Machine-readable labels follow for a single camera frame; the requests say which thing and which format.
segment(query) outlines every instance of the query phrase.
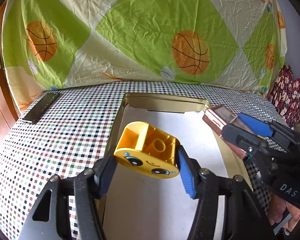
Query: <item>plaid fabric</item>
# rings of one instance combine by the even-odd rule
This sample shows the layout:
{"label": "plaid fabric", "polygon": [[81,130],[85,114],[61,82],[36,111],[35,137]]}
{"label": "plaid fabric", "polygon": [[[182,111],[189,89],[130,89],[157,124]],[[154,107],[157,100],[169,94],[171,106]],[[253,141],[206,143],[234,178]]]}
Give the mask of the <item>plaid fabric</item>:
{"label": "plaid fabric", "polygon": [[280,70],[270,99],[289,126],[300,122],[300,77],[293,80],[292,69],[288,64]]}
{"label": "plaid fabric", "polygon": [[[205,98],[212,105],[224,104],[231,111],[261,120],[284,121],[266,99],[252,93],[211,86],[165,82],[114,82],[60,90],[61,96],[37,124],[20,119],[7,135],[0,152],[0,228],[17,239],[22,225],[47,180],[77,175],[92,167],[104,154],[116,113],[126,92],[151,92]],[[32,106],[42,98],[43,92]],[[267,210],[271,196],[258,185],[253,163],[247,164],[261,206]],[[73,238],[78,228],[74,199],[69,199]]]}

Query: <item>cartoon smile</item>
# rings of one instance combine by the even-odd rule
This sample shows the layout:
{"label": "cartoon smile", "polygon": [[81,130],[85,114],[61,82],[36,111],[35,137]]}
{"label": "cartoon smile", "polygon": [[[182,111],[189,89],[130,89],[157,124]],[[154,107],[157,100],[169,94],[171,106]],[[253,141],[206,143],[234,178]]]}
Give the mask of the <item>cartoon smile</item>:
{"label": "cartoon smile", "polygon": [[156,167],[160,167],[159,165],[154,165],[154,164],[151,164],[150,162],[146,161],[148,164],[152,165],[152,166],[156,166]]}

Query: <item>red floral fabric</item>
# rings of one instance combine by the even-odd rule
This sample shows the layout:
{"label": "red floral fabric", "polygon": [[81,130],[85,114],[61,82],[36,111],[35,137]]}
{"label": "red floral fabric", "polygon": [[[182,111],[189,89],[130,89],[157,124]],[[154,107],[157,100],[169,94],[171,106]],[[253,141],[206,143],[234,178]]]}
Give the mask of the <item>red floral fabric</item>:
{"label": "red floral fabric", "polygon": [[293,80],[288,64],[280,70],[269,100],[289,126],[300,122],[300,77]]}

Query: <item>orange basketball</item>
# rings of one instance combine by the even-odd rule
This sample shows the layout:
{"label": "orange basketball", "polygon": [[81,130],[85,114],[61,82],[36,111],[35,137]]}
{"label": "orange basketball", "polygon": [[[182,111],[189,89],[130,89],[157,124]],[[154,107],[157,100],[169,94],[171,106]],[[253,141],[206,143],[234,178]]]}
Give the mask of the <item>orange basketball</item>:
{"label": "orange basketball", "polygon": [[275,47],[274,44],[268,44],[266,48],[266,67],[267,69],[274,68],[274,60],[275,60]]}
{"label": "orange basketball", "polygon": [[52,30],[45,23],[35,21],[27,25],[26,33],[33,55],[42,62],[52,59],[57,51],[57,42]]}
{"label": "orange basketball", "polygon": [[279,23],[279,28],[280,29],[284,29],[286,27],[286,25],[284,24],[284,20],[282,17],[282,13],[277,11],[277,16],[278,16],[278,23]]}
{"label": "orange basketball", "polygon": [[192,31],[181,31],[174,36],[172,54],[178,67],[189,75],[202,74],[210,62],[207,44]]}

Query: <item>black phone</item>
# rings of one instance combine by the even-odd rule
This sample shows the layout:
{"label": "black phone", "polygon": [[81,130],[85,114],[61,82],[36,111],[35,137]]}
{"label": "black phone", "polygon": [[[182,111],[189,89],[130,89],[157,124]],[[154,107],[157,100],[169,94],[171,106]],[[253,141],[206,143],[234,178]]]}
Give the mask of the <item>black phone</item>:
{"label": "black phone", "polygon": [[52,104],[54,100],[56,100],[60,96],[58,92],[47,93],[40,99],[38,103],[32,107],[32,109],[26,114],[26,116],[22,119],[26,123],[34,124],[40,118],[40,116],[44,113],[44,111]]}

